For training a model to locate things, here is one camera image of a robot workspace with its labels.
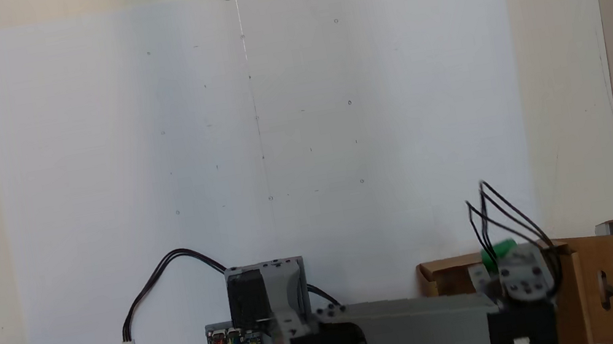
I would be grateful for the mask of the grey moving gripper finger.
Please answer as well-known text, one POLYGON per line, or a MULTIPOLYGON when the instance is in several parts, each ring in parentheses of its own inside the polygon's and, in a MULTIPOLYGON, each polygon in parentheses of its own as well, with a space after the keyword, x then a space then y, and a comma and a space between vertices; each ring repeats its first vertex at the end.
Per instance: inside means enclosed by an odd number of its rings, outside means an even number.
POLYGON ((502 293, 500 277, 497 273, 489 272, 482 263, 472 264, 468 267, 469 278, 478 294, 493 295, 502 293))

